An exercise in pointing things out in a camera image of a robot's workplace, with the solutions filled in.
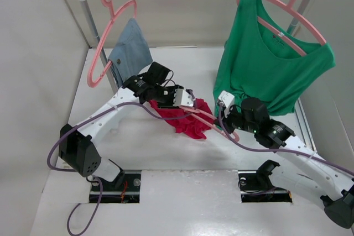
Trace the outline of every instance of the white table surface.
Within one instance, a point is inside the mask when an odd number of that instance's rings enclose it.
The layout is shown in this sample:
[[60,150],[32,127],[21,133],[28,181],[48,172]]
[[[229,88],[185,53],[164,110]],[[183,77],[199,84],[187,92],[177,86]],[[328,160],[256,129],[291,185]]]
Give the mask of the white table surface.
[[[174,70],[176,83],[192,88],[213,109],[212,88],[222,48],[151,52],[155,61]],[[113,95],[107,79],[96,88],[86,84],[93,53],[92,49],[88,53],[76,93],[69,120],[72,125]],[[300,135],[295,115],[277,119]],[[150,170],[142,172],[140,203],[100,205],[84,235],[352,236],[351,230],[338,227],[297,195],[293,195],[293,203],[241,203],[235,169],[256,169],[267,159],[281,161],[280,157],[243,151],[211,130],[206,136],[207,140],[193,140],[175,134],[174,128],[141,109],[124,119],[118,131],[109,133],[97,149],[124,169]],[[240,137],[242,144],[260,147],[251,134],[240,132]],[[295,170],[283,161],[281,164]],[[57,166],[64,166],[63,161],[59,159]],[[90,184],[79,174],[51,171],[31,235],[68,235],[66,220],[79,202],[85,204],[72,217],[71,228],[74,233],[82,231],[95,207],[87,203],[89,190]]]

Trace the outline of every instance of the blue cloth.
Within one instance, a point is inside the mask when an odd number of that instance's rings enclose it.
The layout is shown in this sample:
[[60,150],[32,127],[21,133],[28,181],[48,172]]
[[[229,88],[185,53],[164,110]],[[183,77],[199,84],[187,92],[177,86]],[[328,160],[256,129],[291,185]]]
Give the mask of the blue cloth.
[[113,63],[111,68],[119,87],[125,80],[139,74],[144,67],[152,63],[148,43],[134,18],[124,27],[108,60]]

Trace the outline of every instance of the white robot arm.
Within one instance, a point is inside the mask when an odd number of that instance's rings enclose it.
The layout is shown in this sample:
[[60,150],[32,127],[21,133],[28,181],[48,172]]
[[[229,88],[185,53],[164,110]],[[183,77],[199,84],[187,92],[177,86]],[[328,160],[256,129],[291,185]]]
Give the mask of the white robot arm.
[[[332,166],[316,152],[306,147],[294,132],[281,122],[270,119],[266,106],[257,98],[234,105],[233,95],[222,92],[218,98],[222,118],[219,125],[229,134],[235,129],[254,134],[257,142],[290,161],[304,174],[290,172],[279,162],[268,160],[257,170],[257,179],[268,188],[280,187],[294,192],[325,211],[327,216],[344,228],[354,224],[354,179]],[[238,146],[251,151],[259,151]]]
[[[123,169],[113,161],[102,158],[96,146],[111,129],[118,127],[122,118],[146,101],[154,99],[160,108],[193,106],[192,95],[183,87],[162,86],[169,71],[156,62],[152,63],[146,73],[129,78],[106,104],[85,119],[86,125],[76,130],[65,125],[61,136],[74,131],[60,144],[59,156],[81,176],[94,175],[118,188],[123,181]],[[230,134],[235,129],[253,133],[256,140],[269,149],[263,151],[277,152],[283,160],[290,161],[304,173],[285,169],[282,160],[268,160],[257,170],[260,182],[268,188],[280,187],[308,199],[341,227],[350,228],[354,224],[353,176],[329,166],[329,162],[307,148],[286,125],[270,119],[267,108],[259,99],[245,99],[239,112],[233,95],[224,91],[218,98],[218,104],[222,109],[219,125],[225,133]]]
[[[162,86],[169,72],[166,67],[153,62],[146,73],[130,77],[107,103],[77,124],[88,122],[86,125],[79,126],[60,143],[59,156],[81,176],[94,175],[114,187],[119,187],[124,171],[113,161],[102,158],[96,147],[111,129],[118,127],[121,119],[141,107],[146,101],[156,100],[160,108],[193,106],[192,95],[183,87]],[[69,124],[65,125],[60,131],[60,136],[70,130],[73,130],[73,127]]]

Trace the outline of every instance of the green shirt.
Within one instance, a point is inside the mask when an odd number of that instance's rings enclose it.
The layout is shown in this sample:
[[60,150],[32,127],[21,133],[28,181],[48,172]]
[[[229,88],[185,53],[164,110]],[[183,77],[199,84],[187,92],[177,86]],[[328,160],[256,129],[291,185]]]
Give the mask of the green shirt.
[[[280,37],[257,22],[257,16],[284,33],[305,52],[300,56]],[[321,74],[335,66],[329,46],[307,43],[287,34],[268,15],[262,0],[240,0],[219,65],[215,101],[222,91],[241,105],[246,97],[259,98],[273,116],[294,112],[298,97]]]

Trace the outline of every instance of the pink hanger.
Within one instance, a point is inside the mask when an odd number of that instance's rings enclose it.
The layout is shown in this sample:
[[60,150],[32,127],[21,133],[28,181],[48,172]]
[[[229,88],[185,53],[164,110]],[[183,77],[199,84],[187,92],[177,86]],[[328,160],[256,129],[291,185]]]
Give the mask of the pink hanger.
[[[299,22],[301,22],[307,30],[309,30],[314,37],[316,37],[316,40],[321,44],[325,45],[326,40],[325,38],[320,34],[320,32],[305,18],[303,17],[300,13],[295,11],[293,9],[293,5],[296,0],[290,0],[288,4],[283,3],[280,0],[267,0],[275,5],[277,5],[279,8],[285,10],[288,12],[290,15],[292,15],[294,18],[296,18]],[[277,30],[275,27],[270,25],[268,22],[263,20],[262,18],[258,17],[258,22],[261,23],[261,25],[265,26],[267,29],[269,29],[272,33],[276,34],[280,38],[282,38],[290,47],[292,47],[297,53],[299,53],[301,56],[306,55],[305,51],[298,47],[293,41],[291,41],[286,35],[281,33],[279,30]]]
[[[204,114],[205,116],[213,119],[213,120],[216,120],[217,118],[215,116],[213,116],[212,114],[209,114],[203,110],[200,110],[200,109],[197,109],[197,108],[190,108],[190,107],[186,107],[186,106],[179,106],[179,108],[181,108],[182,110],[186,111],[186,112],[190,112],[192,113],[191,115],[201,121],[203,124],[206,124],[208,127],[210,127],[211,129],[217,131],[219,134],[223,135],[225,138],[227,138],[227,136],[225,135],[225,132],[218,129],[218,127],[216,127],[214,124],[211,124],[209,123],[208,121],[204,120],[203,118],[197,116],[195,113],[201,113],[201,114]],[[236,140],[237,142],[239,142],[240,140],[240,137],[238,136],[237,133],[233,132],[232,135],[234,136],[234,140]]]
[[90,69],[88,70],[88,73],[87,73],[87,84],[91,88],[96,87],[100,83],[100,81],[103,79],[103,77],[105,76],[107,71],[112,66],[112,62],[109,61],[107,63],[107,65],[105,66],[105,68],[103,69],[102,73],[100,74],[99,78],[96,81],[92,80],[93,72],[94,72],[95,67],[97,65],[98,57],[100,56],[100,53],[101,53],[102,48],[103,48],[103,45],[104,45],[104,43],[105,43],[105,41],[106,41],[106,39],[108,37],[108,34],[110,33],[115,21],[131,5],[134,5],[134,18],[137,17],[137,2],[135,0],[128,1],[127,3],[125,3],[124,5],[119,7],[116,12],[114,12],[112,0],[101,0],[101,2],[102,2],[102,5],[104,5],[105,7],[107,7],[110,10],[111,19],[108,22],[108,24],[106,26],[106,29],[105,29],[105,31],[102,34],[101,40],[100,40],[100,42],[99,42],[99,44],[97,46],[97,49],[96,49],[96,53],[95,53],[95,55],[93,57],[93,61],[91,63]]

